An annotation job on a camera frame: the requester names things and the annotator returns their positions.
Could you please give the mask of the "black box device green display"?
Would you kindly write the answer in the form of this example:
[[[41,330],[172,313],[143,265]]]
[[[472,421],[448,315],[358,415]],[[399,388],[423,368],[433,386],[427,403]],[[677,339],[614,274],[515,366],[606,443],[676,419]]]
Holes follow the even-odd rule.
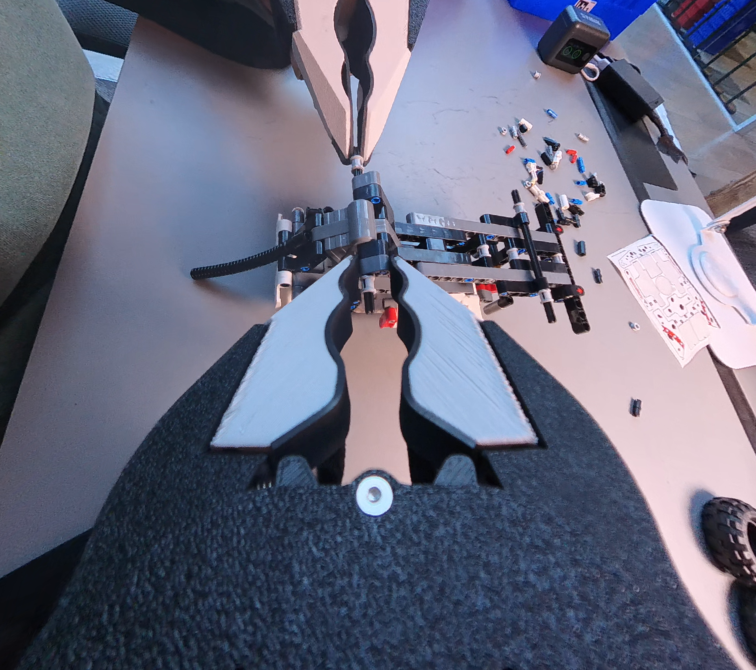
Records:
[[[591,13],[591,0],[577,0],[553,21],[537,44],[537,53],[548,66],[577,74],[610,41],[604,21]]]

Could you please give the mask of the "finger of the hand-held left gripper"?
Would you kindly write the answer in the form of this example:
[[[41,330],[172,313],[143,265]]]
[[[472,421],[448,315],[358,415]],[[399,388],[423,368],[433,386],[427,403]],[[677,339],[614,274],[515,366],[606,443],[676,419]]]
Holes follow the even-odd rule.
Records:
[[[360,114],[360,154],[371,157],[411,58],[410,0],[365,0],[371,16],[367,92]]]
[[[294,0],[292,56],[305,79],[339,158],[353,151],[353,110],[348,62],[335,28],[340,0]]]

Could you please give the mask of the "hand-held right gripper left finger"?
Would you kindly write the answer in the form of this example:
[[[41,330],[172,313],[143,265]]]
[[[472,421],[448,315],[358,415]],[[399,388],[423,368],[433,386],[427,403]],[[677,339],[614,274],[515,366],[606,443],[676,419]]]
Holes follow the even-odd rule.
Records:
[[[269,319],[212,448],[339,448],[349,427],[343,346],[352,334],[348,256]]]

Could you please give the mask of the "grey upholstered chair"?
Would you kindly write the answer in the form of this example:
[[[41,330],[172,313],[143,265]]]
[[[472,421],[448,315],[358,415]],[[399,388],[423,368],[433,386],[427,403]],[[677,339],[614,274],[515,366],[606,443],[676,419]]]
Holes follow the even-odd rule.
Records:
[[[104,0],[56,0],[95,76],[99,95],[110,103],[137,15]]]

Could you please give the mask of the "white book stand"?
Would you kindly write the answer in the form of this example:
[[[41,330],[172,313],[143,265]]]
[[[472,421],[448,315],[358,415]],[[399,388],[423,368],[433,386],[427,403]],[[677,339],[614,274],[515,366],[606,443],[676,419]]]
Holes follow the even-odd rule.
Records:
[[[640,211],[649,230],[669,252],[719,324],[710,346],[727,367],[755,365],[755,291],[725,237],[742,205],[713,219],[696,206],[645,200]]]

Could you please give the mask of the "white sticker sheet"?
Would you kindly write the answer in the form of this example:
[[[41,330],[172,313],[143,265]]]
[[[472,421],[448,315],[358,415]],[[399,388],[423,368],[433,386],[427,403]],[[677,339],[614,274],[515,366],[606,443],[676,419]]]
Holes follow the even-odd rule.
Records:
[[[674,258],[649,235],[608,256],[681,366],[704,349],[719,324]]]

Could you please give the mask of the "black toy tyre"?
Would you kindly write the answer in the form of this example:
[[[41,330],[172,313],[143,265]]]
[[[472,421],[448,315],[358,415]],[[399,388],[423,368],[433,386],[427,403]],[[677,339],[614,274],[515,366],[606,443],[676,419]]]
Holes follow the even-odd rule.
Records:
[[[736,624],[744,646],[755,662],[755,587],[739,581],[732,583],[732,603],[736,608]]]
[[[743,585],[755,586],[755,509],[731,497],[714,497],[702,509],[702,530],[713,561]]]

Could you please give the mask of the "black power adapter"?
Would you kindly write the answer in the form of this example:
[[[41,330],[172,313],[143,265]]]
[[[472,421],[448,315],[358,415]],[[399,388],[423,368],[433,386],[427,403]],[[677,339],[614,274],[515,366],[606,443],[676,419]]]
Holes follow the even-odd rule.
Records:
[[[605,66],[594,85],[633,123],[664,103],[661,94],[625,59]]]

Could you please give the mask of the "pile of small toy parts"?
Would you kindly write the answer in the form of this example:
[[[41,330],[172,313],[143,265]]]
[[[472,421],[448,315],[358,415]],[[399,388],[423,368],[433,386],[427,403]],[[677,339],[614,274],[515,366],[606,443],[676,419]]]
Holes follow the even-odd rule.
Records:
[[[516,173],[522,178],[524,204],[539,209],[543,221],[562,228],[581,228],[586,206],[606,196],[606,185],[596,173],[589,173],[575,149],[565,149],[559,140],[535,135],[534,125],[514,118],[497,133],[507,139],[504,153],[520,162]]]

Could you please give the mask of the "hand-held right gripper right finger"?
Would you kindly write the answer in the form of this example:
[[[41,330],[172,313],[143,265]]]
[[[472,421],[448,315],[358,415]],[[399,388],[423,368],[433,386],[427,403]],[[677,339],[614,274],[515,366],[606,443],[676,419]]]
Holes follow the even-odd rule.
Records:
[[[409,408],[468,448],[536,445],[537,434],[476,316],[405,260],[393,264]]]

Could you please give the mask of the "toy truck chassis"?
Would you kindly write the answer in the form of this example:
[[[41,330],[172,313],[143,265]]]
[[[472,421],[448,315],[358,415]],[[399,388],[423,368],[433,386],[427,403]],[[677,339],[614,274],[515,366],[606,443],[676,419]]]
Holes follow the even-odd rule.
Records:
[[[275,307],[286,306],[348,256],[356,259],[358,280],[352,310],[362,312],[360,277],[375,276],[375,310],[381,327],[396,327],[398,304],[392,297],[392,260],[400,258],[467,305],[489,316],[515,299],[538,299],[550,323],[563,305],[572,331],[591,327],[582,303],[584,289],[565,257],[561,231],[535,208],[531,227],[524,202],[513,194],[512,217],[486,213],[479,221],[411,212],[395,218],[380,174],[358,177],[352,201],[343,209],[295,208],[291,219],[278,216],[276,244],[231,262],[193,268],[191,278],[228,277],[275,265]]]

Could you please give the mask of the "grey desk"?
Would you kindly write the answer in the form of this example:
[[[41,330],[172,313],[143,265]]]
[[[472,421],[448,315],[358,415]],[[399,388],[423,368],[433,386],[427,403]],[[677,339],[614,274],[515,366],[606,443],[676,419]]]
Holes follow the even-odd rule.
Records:
[[[694,515],[707,494],[754,504],[754,452],[709,352],[681,367],[607,261],[647,227],[582,79],[532,79],[545,26],[506,0],[431,0],[370,167],[400,220],[477,219],[510,214],[520,185],[497,126],[524,117],[568,147],[589,137],[584,161],[608,193],[566,248],[591,332],[573,335],[562,310],[548,325],[534,299],[494,319],[607,433],[699,611],[752,668]],[[350,180],[291,71],[138,20],[2,443],[2,574],[89,528],[156,421],[273,312],[273,269],[194,284],[190,268],[269,247],[279,212],[344,206]]]

